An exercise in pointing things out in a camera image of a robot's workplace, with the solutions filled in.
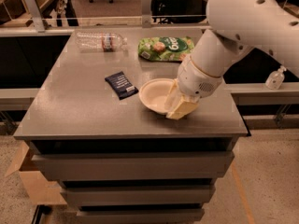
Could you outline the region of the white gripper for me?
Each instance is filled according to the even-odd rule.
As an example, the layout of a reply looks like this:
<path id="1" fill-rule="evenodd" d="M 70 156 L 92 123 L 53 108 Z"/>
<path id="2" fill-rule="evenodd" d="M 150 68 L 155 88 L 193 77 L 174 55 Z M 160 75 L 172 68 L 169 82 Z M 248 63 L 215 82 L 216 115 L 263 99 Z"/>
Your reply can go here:
<path id="1" fill-rule="evenodd" d="M 191 56 L 187 55 L 178 67 L 177 78 L 173 80 L 166 95 L 164 103 L 167 111 L 166 117 L 181 119 L 192 113 L 199 105 L 199 99 L 196 97 L 210 96 L 221 83 L 221 77 L 211 77 L 205 74 L 195 66 Z"/>

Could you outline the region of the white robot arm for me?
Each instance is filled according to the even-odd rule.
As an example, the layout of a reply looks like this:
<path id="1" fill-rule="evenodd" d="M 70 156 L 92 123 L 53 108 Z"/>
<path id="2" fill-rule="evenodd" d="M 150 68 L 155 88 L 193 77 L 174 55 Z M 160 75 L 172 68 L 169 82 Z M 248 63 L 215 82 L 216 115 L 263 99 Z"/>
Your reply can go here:
<path id="1" fill-rule="evenodd" d="M 169 119 L 181 119 L 221 84 L 224 73 L 253 49 L 294 74 L 299 70 L 298 19 L 275 0 L 208 0 L 205 30 L 178 67 L 164 104 Z"/>

